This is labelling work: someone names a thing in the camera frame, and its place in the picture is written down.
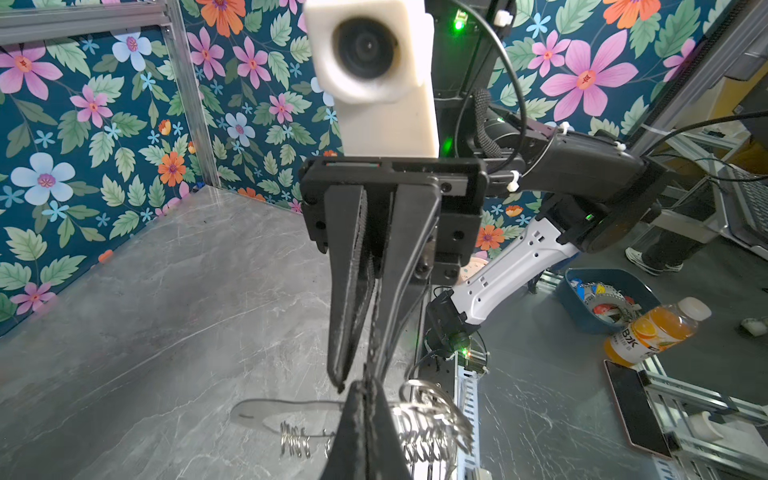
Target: flower center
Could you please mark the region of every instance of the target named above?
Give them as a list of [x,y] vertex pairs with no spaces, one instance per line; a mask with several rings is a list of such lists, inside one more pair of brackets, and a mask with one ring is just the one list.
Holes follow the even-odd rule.
[[56,179],[51,174],[42,174],[38,177],[38,184],[43,188],[51,188],[56,185]]
[[576,80],[576,86],[581,90],[586,90],[592,86],[597,78],[598,74],[594,73],[594,70],[587,70],[578,76],[578,80]]
[[23,71],[24,73],[27,73],[28,71],[32,70],[32,62],[29,60],[29,58],[19,55],[16,57],[16,68]]
[[130,51],[136,51],[139,49],[139,42],[136,41],[136,38],[133,38],[133,37],[126,38],[125,44],[128,46],[128,50]]

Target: white camera housing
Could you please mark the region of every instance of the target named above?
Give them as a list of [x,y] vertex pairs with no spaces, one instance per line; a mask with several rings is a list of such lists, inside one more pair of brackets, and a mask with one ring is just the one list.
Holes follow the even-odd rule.
[[[432,96],[434,23],[423,0],[306,0],[304,17],[320,86],[335,99],[344,154],[364,157],[437,157]],[[337,30],[364,18],[396,40],[389,70],[358,77],[339,57]]]

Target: white bottle cap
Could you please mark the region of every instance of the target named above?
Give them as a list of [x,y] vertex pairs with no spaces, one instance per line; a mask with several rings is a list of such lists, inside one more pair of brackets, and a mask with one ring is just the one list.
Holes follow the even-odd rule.
[[683,313],[687,316],[699,322],[712,315],[710,307],[704,305],[704,302],[698,298],[693,298],[692,296],[683,298],[681,301],[677,302],[677,306],[680,310],[683,310]]

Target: camera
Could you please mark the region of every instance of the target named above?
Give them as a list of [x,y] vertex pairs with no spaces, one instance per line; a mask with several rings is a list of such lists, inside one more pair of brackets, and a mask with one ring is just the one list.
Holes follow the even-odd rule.
[[306,0],[304,17],[344,154],[437,157],[435,27],[423,0]]

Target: camera lens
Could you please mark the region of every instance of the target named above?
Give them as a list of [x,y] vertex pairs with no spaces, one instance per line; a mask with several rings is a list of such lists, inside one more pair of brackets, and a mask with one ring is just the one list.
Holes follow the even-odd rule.
[[392,66],[395,39],[384,25],[355,18],[339,26],[339,58],[350,73],[361,78],[384,75]]

